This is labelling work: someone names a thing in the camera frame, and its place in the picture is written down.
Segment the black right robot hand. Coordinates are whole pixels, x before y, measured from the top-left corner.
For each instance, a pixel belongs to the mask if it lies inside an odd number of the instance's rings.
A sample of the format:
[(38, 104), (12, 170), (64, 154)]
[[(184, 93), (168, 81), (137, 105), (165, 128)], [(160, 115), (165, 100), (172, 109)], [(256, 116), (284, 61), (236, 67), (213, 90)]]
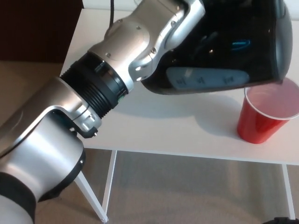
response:
[(290, 219), (288, 217), (275, 217), (273, 220), (267, 221), (263, 224), (299, 224), (297, 218)]

